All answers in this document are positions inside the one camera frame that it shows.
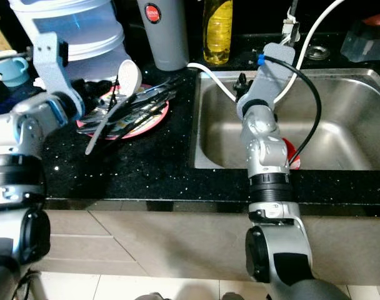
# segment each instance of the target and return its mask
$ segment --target dish soap bottle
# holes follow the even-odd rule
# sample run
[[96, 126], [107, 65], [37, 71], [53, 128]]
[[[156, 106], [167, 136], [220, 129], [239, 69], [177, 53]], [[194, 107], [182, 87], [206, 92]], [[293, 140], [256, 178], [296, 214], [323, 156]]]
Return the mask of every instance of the dish soap bottle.
[[229, 60], [233, 0], [205, 0], [202, 19], [204, 59], [210, 64]]

